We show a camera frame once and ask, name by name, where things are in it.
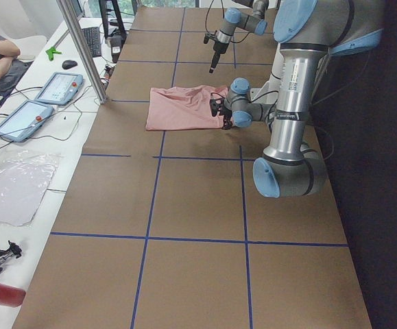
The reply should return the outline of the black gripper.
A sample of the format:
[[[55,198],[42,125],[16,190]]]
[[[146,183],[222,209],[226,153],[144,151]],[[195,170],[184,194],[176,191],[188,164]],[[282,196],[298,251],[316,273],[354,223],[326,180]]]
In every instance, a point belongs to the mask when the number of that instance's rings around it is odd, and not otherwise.
[[[223,117],[223,130],[230,130],[233,126],[232,123],[232,110],[225,107],[225,105],[219,106],[219,116]]]
[[[219,63],[219,55],[225,54],[228,48],[228,43],[220,42],[218,40],[215,40],[213,50],[214,50],[214,55],[209,67],[209,73],[214,73],[215,69],[217,68],[217,65]]]

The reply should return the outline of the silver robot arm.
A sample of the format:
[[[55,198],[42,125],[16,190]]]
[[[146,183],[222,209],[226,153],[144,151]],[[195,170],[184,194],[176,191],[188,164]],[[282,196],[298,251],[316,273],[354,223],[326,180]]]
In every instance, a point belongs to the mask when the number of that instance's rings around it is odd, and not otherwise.
[[[256,103],[250,85],[237,78],[222,108],[237,127],[268,124],[269,145],[254,161],[256,189],[265,197],[318,192],[326,181],[323,158],[304,142],[317,66],[324,56],[346,56],[375,48],[383,32],[384,1],[281,1],[274,39],[283,57],[275,104]]]
[[[223,15],[223,23],[215,32],[206,32],[204,44],[210,40],[214,42],[213,57],[211,60],[209,73],[214,73],[221,55],[224,55],[229,44],[234,42],[233,37],[236,29],[242,29],[249,34],[263,35],[267,28],[265,12],[268,10],[269,1],[235,1],[252,9],[251,14],[241,12],[238,8],[228,8]]]

